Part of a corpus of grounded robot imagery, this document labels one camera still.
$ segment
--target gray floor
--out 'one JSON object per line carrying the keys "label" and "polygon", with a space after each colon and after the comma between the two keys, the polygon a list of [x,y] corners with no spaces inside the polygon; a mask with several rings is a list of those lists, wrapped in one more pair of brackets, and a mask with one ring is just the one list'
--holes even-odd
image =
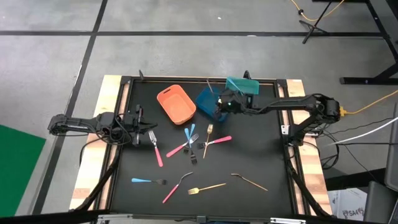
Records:
{"label": "gray floor", "polygon": [[[297,3],[312,18],[325,7],[309,0]],[[92,30],[100,4],[100,0],[0,0],[0,30]],[[373,4],[387,31],[398,39],[398,22],[386,2]],[[288,0],[113,0],[108,2],[100,30],[305,31],[298,19]],[[377,31],[362,4],[343,4],[319,26],[334,32]],[[301,79],[306,93],[335,97],[350,111],[396,89],[338,82],[343,76],[372,77],[392,65],[383,40],[312,38],[306,45],[301,41],[301,37],[98,37],[73,115],[93,115],[103,75],[137,75],[139,69],[155,76],[240,77],[249,70],[254,78]],[[53,143],[47,125],[53,115],[65,110],[87,43],[88,37],[0,36],[0,124],[47,139],[18,215],[30,213]],[[344,117],[329,131],[389,117],[397,97]],[[374,127],[336,137],[354,136]],[[389,131],[383,129],[364,141],[388,141]],[[43,212],[68,210],[84,142],[84,138],[65,140]],[[318,140],[322,157],[334,153],[333,147],[324,146],[327,143],[326,138]],[[387,147],[350,149],[367,169],[386,163]],[[363,171],[345,149],[335,167],[347,174]]]}

